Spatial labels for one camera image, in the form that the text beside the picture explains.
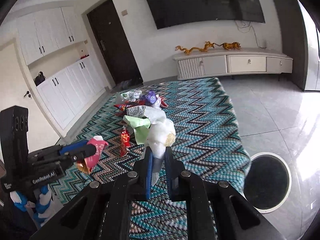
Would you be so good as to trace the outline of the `white wall cabinet unit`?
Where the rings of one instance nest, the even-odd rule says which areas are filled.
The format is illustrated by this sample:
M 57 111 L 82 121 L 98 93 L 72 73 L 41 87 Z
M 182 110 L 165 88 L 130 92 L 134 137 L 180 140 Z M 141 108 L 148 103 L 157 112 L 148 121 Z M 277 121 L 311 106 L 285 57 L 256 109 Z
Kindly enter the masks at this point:
M 22 55 L 41 107 L 61 137 L 105 93 L 104 75 L 86 46 L 73 7 L 32 12 L 16 20 Z

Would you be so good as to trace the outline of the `white plastic bag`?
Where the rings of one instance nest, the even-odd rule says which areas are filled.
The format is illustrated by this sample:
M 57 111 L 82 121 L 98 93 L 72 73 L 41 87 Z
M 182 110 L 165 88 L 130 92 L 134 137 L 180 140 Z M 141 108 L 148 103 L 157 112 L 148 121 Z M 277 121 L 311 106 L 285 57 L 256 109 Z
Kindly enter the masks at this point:
M 171 147 L 176 140 L 176 131 L 173 121 L 166 117 L 163 110 L 146 107 L 144 114 L 151 123 L 144 146 L 150 148 L 153 156 L 151 177 L 153 186 L 159 180 L 165 150 Z

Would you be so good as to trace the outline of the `teal zigzag woven rug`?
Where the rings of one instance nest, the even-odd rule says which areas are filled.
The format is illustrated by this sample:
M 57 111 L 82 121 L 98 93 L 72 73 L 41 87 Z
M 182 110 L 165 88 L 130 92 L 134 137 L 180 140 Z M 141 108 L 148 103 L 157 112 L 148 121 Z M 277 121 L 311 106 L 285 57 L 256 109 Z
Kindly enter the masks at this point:
M 164 110 L 174 122 L 174 157 L 203 180 L 229 182 L 242 192 L 251 161 L 238 133 L 238 121 L 230 97 L 217 78 L 172 81 L 143 87 L 165 98 Z M 120 156 L 120 133 L 124 122 L 117 115 L 115 96 L 109 96 L 75 137 L 76 141 L 100 135 L 109 144 L 91 174 L 76 167 L 51 183 L 50 188 L 62 204 L 68 203 L 88 183 L 113 181 L 129 172 L 144 152 L 143 145 L 131 141 L 127 155 Z M 134 202 L 131 211 L 131 239 L 186 239 L 187 215 L 183 202 L 171 202 L 167 194 L 165 172 L 151 189 L 146 202 Z

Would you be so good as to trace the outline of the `golden tiger figurine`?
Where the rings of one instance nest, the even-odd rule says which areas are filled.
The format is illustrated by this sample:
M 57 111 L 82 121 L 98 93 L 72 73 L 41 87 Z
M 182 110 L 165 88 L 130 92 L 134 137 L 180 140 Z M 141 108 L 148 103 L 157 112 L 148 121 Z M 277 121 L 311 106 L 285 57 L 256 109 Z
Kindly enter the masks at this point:
M 241 49 L 241 45 L 239 42 L 233 42 L 233 43 L 222 43 L 222 44 L 215 44 L 219 47 L 222 47 L 225 50 L 232 50 L 232 49 L 236 49 L 236 50 L 240 50 Z

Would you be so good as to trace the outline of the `light green paper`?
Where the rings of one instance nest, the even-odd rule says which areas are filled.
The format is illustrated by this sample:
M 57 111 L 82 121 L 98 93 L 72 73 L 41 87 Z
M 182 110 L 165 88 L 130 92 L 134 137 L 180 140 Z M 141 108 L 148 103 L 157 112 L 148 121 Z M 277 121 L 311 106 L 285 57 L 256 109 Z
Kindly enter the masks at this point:
M 149 134 L 150 120 L 124 115 L 123 121 L 133 129 L 137 145 L 144 144 Z

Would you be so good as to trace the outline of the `purple plastic bag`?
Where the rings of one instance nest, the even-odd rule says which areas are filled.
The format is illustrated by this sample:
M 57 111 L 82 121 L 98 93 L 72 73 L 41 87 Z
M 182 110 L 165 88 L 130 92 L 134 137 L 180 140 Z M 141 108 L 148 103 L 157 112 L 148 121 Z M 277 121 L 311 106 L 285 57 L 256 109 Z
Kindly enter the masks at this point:
M 144 105 L 154 108 L 160 108 L 162 101 L 160 96 L 153 90 L 150 90 L 146 94 L 141 95 L 139 99 L 143 102 Z

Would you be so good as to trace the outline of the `large black wall television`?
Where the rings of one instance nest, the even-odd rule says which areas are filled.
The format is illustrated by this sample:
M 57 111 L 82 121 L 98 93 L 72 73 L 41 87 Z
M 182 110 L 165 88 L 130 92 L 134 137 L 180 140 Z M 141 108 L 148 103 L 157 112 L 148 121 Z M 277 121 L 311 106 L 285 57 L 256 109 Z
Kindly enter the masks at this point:
M 259 0 L 147 0 L 157 29 L 202 21 L 264 23 Z

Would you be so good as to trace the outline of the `white low tv cabinet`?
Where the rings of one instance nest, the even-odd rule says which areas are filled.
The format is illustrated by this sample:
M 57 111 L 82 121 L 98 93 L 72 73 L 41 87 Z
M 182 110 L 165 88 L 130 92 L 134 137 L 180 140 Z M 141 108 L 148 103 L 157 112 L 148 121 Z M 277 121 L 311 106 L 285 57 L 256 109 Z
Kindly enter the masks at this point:
M 292 73 L 293 59 L 276 50 L 241 48 L 211 49 L 174 55 L 179 80 L 248 74 Z

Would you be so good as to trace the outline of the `white printed wrapper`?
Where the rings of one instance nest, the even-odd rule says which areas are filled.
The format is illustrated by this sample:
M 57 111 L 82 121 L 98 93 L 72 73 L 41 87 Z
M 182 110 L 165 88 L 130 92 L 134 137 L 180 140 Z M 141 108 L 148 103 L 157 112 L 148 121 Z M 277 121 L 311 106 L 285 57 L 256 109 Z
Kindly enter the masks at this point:
M 141 95 L 142 95 L 141 90 L 131 90 L 131 91 L 123 92 L 120 94 L 121 98 L 124 101 L 128 101 L 128 102 L 134 102 L 139 100 Z

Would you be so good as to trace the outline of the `grey printed snack packet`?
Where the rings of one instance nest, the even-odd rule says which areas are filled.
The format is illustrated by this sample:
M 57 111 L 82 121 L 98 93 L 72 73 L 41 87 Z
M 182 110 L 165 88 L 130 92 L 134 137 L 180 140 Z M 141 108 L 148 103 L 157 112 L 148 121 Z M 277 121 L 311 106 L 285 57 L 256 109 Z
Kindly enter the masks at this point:
M 126 109 L 126 114 L 128 116 L 132 116 L 135 118 L 144 118 L 145 117 L 145 109 L 146 109 L 145 105 L 128 107 Z

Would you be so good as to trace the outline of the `dark brown entrance door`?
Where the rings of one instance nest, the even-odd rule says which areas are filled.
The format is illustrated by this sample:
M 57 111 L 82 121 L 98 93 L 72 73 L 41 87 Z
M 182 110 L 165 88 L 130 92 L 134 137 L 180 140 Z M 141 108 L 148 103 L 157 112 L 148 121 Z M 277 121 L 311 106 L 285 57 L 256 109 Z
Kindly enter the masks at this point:
M 87 17 L 114 82 L 127 81 L 131 86 L 143 83 L 113 1 L 105 1 Z

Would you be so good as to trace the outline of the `grey double-door refrigerator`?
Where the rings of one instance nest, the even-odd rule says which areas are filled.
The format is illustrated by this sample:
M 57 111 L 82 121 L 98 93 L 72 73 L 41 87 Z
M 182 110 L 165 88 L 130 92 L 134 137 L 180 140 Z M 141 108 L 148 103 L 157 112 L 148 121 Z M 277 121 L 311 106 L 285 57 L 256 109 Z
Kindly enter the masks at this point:
M 273 1 L 282 51 L 293 58 L 291 81 L 303 91 L 319 91 L 319 27 L 299 0 Z

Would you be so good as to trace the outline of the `red snack wrapper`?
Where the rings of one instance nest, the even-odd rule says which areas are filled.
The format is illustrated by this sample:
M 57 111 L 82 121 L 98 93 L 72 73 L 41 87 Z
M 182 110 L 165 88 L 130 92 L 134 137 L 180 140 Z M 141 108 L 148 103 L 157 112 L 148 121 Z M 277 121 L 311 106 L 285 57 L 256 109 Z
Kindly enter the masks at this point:
M 124 157 L 125 155 L 127 155 L 130 147 L 130 133 L 127 128 L 123 126 L 120 134 L 120 156 Z

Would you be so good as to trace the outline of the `white round trash bin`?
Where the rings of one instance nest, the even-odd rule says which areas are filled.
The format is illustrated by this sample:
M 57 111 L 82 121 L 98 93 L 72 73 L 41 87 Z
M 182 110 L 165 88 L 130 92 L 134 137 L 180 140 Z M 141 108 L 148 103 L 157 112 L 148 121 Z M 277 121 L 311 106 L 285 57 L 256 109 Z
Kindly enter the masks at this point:
M 260 213 L 267 214 L 280 208 L 287 200 L 291 187 L 291 171 L 281 156 L 271 152 L 251 156 L 243 195 Z

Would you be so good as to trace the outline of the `black bag on shelf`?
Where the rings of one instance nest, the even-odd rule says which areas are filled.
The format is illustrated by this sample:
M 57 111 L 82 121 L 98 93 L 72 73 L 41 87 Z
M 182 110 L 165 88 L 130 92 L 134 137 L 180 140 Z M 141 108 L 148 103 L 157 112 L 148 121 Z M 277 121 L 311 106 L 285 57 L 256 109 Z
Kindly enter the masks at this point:
M 34 83 L 36 86 L 40 85 L 46 80 L 46 77 L 44 76 L 43 72 L 39 72 L 38 75 L 34 78 Z

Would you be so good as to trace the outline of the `golden dragon figurine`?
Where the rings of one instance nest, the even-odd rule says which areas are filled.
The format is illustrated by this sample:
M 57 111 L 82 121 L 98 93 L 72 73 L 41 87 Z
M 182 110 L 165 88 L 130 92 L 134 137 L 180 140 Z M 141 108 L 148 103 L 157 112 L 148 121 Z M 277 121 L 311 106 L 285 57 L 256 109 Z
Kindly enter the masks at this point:
M 200 47 L 192 47 L 192 48 L 188 49 L 188 48 L 185 48 L 185 47 L 182 47 L 182 46 L 176 46 L 175 47 L 175 51 L 179 50 L 179 51 L 182 51 L 184 54 L 189 55 L 193 51 L 207 52 L 209 50 L 209 48 L 214 48 L 214 43 L 212 43 L 210 41 L 206 41 L 202 48 L 200 48 Z

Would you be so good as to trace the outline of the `shoes by door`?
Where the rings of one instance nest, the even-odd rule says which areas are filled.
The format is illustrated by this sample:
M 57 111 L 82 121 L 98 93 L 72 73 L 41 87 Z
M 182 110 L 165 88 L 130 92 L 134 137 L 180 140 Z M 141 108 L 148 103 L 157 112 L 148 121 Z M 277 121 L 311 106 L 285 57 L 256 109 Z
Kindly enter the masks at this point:
M 124 90 L 124 89 L 128 89 L 132 86 L 139 85 L 140 83 L 141 82 L 139 80 L 133 80 L 133 79 L 121 81 L 121 83 L 118 85 L 118 88 L 121 90 Z

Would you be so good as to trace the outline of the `blue white gloved hand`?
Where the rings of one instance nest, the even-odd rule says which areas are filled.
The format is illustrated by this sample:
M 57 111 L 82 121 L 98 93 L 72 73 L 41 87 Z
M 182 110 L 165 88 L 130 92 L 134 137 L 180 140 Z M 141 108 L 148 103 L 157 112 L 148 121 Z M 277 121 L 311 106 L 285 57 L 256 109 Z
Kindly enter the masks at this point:
M 35 209 L 33 220 L 39 226 L 46 224 L 55 214 L 53 195 L 48 185 L 40 187 L 40 194 L 36 197 L 36 202 L 28 200 L 25 195 L 18 191 L 11 192 L 10 198 L 14 205 L 23 212 L 28 211 L 28 209 Z

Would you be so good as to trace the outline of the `wall light switch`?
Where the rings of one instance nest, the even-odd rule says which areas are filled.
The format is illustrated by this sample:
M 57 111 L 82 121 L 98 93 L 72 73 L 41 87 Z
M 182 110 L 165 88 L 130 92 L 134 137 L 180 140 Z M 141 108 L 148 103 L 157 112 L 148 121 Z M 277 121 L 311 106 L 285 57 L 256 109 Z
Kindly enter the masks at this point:
M 128 12 L 127 12 L 127 10 L 123 10 L 123 11 L 121 12 L 121 14 L 122 14 L 123 16 L 125 16 L 125 15 L 128 14 Z

